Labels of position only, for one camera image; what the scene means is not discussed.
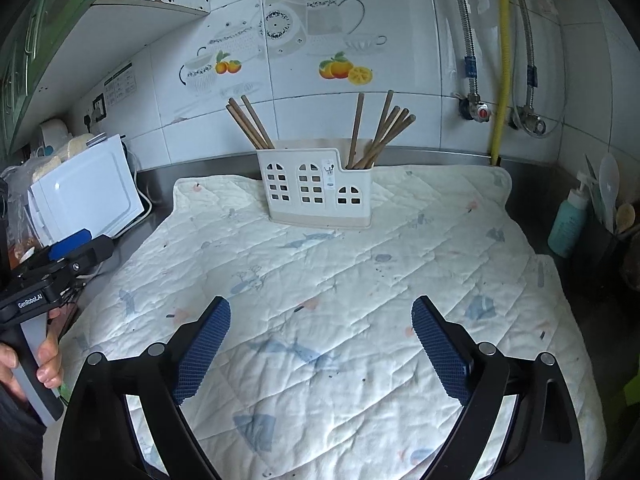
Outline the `person's left hand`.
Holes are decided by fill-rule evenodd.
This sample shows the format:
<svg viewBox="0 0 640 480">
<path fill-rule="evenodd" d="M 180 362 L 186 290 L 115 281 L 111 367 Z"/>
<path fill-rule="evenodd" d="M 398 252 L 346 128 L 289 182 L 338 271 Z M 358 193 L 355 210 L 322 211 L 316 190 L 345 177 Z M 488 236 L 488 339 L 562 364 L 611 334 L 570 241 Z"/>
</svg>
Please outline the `person's left hand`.
<svg viewBox="0 0 640 480">
<path fill-rule="evenodd" d="M 63 364 L 60 347 L 58 346 L 58 326 L 56 319 L 66 315 L 66 307 L 56 308 L 49 312 L 51 324 L 48 326 L 47 336 L 38 349 L 38 360 L 40 363 L 37 370 L 38 380 L 48 389 L 52 390 L 62 385 Z M 26 393 L 17 382 L 13 371 L 17 368 L 18 357 L 15 351 L 1 344 L 1 385 L 14 396 L 15 399 L 25 403 Z"/>
</svg>

